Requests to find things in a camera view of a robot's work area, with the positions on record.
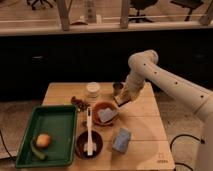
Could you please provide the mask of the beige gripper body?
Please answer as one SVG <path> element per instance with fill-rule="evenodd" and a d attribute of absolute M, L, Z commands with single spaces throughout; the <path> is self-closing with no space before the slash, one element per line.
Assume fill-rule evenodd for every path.
<path fill-rule="evenodd" d="M 122 91 L 114 97 L 114 100 L 118 107 L 123 106 L 124 104 L 130 102 L 132 100 L 131 91 L 124 87 Z"/>

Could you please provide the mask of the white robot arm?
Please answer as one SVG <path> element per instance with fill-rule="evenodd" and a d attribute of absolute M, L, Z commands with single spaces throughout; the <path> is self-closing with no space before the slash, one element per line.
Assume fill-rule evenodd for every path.
<path fill-rule="evenodd" d="M 154 50 L 131 55 L 130 73 L 121 93 L 114 97 L 115 102 L 122 106 L 137 99 L 146 79 L 180 101 L 204 123 L 194 171 L 213 171 L 213 91 L 160 68 L 157 62 Z"/>

